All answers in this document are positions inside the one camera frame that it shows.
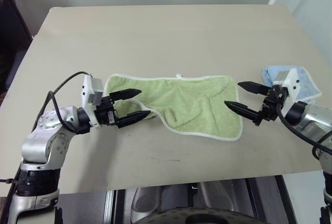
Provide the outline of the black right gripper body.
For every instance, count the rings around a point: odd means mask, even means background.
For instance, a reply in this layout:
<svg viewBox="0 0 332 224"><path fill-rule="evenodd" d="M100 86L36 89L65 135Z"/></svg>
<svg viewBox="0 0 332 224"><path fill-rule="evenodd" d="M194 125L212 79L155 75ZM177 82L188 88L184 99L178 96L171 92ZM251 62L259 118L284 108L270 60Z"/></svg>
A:
<svg viewBox="0 0 332 224"><path fill-rule="evenodd" d="M259 124L263 121L274 121L277 114L277 106L283 107L286 98L288 97L288 90L279 85L267 87L259 86L259 94L265 96L261 109L259 111Z"/></svg>

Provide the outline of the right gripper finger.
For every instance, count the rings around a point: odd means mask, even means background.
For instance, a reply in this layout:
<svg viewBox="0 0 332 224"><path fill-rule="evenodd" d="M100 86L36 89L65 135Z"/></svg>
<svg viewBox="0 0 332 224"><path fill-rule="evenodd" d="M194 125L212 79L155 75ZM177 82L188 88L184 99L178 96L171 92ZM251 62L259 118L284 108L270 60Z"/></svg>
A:
<svg viewBox="0 0 332 224"><path fill-rule="evenodd" d="M246 105L239 102L224 101L224 103L234 113L251 120L256 126L261 124L259 112L249 109Z"/></svg>
<svg viewBox="0 0 332 224"><path fill-rule="evenodd" d="M253 94L268 95L270 87L252 81L239 82L238 86Z"/></svg>

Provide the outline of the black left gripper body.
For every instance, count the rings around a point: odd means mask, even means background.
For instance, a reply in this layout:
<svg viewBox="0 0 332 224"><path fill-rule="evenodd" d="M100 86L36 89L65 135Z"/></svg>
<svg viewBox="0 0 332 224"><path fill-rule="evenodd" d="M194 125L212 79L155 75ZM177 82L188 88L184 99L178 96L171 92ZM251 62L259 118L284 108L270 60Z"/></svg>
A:
<svg viewBox="0 0 332 224"><path fill-rule="evenodd" d="M117 112L114 109L114 101L110 96L101 98L100 105L94 111L100 125L116 125L118 122Z"/></svg>

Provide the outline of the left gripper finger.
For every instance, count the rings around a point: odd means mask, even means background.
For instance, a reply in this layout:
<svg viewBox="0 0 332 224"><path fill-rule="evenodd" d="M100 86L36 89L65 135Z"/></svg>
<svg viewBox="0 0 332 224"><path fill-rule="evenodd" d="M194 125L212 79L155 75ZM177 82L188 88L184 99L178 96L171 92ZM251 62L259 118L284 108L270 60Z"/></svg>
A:
<svg viewBox="0 0 332 224"><path fill-rule="evenodd" d="M124 89L110 93L109 97L112 99L113 102L115 102L119 100L131 99L140 94L141 92L142 91L139 89Z"/></svg>
<svg viewBox="0 0 332 224"><path fill-rule="evenodd" d="M151 113L150 110L139 110L133 113L127 114L124 117L118 118L116 120L116 126L118 128L123 128L132 124L135 124L144 118L146 118Z"/></svg>

